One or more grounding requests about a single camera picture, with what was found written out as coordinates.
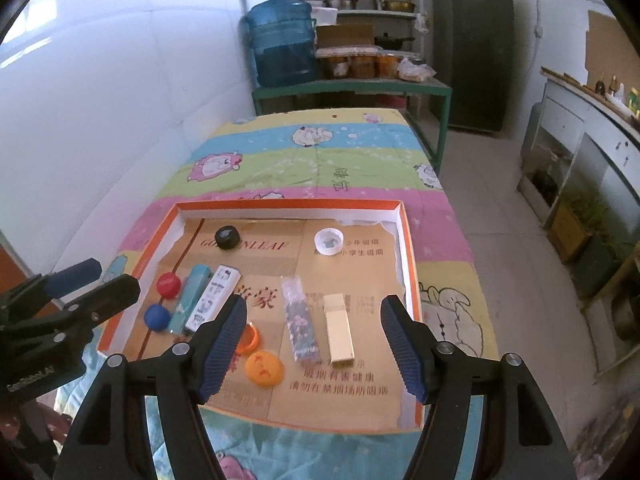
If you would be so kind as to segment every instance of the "white plastic bag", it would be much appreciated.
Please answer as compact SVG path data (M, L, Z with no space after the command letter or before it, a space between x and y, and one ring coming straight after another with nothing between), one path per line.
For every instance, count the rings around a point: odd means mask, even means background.
M398 75L405 81L423 83L436 75L436 71L429 65L414 65L408 58L404 58L398 65Z

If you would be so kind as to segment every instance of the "cream colored box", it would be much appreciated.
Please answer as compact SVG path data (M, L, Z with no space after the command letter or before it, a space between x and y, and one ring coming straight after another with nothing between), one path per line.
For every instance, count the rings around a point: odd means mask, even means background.
M355 355L344 295L330 294L324 297L324 316L332 364L353 361Z

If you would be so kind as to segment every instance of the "teal rectangular object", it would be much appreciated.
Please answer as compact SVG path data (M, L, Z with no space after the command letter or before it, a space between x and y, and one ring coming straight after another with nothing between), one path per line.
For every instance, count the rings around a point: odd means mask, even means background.
M182 333L184 324L189 319L196 303L202 296L207 283L211 279L211 269L203 264L197 264L191 269L187 282L184 285L178 305L175 307L174 315L169 322L167 330L172 334Z

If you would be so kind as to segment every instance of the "table leg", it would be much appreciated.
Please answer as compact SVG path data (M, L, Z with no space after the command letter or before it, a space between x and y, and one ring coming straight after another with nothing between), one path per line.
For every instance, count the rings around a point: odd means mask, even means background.
M255 114L256 116L261 116L264 114L264 112L262 111L262 104L260 102L260 99L256 99L255 97L252 96L252 99L254 100L254 108L255 108Z
M449 126L449 107L451 106L451 94L445 95L442 101L442 113L440 114L440 129L438 131L438 145L436 146L436 157L433 171L440 173L440 165L444 156L444 142L447 138L447 128Z

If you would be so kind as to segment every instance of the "black round object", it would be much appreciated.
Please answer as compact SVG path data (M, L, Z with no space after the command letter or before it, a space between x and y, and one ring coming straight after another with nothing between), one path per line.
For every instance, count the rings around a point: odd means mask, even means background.
M225 225L216 231L216 243L222 250L228 251L240 243L240 233L232 225Z

